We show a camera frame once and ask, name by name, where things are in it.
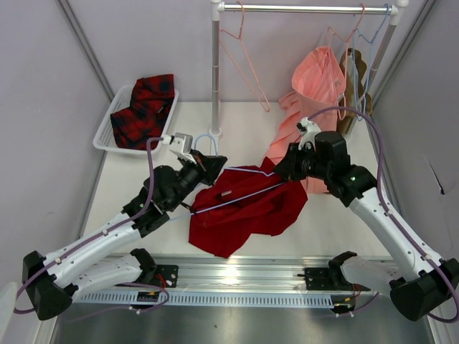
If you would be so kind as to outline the red skirt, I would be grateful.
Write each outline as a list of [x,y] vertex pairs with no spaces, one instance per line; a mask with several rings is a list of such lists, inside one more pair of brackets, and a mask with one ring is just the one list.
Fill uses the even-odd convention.
[[[260,166],[238,166],[266,173],[275,165],[264,158]],[[201,190],[191,205],[192,211],[216,206],[273,186],[284,180],[274,173],[223,171],[211,188]],[[189,243],[217,257],[228,258],[253,234],[277,236],[292,225],[308,200],[299,181],[282,186],[214,211],[197,214],[189,222]]]

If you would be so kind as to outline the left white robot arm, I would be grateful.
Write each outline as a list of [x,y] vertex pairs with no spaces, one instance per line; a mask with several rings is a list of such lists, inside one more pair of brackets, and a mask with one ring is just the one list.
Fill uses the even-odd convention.
[[98,264],[112,251],[153,233],[170,220],[169,214],[200,184],[213,185],[226,156],[206,156],[190,148],[177,153],[179,170],[154,166],[139,194],[107,224],[77,241],[50,252],[28,253],[22,262],[22,286],[39,320],[50,320],[88,293],[113,285],[149,286],[156,263],[145,249],[134,249],[112,264]]

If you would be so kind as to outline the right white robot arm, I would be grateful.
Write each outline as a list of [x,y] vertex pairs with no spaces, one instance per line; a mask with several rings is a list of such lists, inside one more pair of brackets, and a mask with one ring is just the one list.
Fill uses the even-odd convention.
[[326,131],[312,141],[291,143],[274,172],[286,181],[322,180],[328,192],[371,229],[397,265],[389,269],[345,252],[329,262],[327,279],[332,287],[340,290],[357,284],[379,292],[411,321],[458,299],[458,261],[443,259],[414,233],[384,200],[372,173],[351,163],[340,133]]

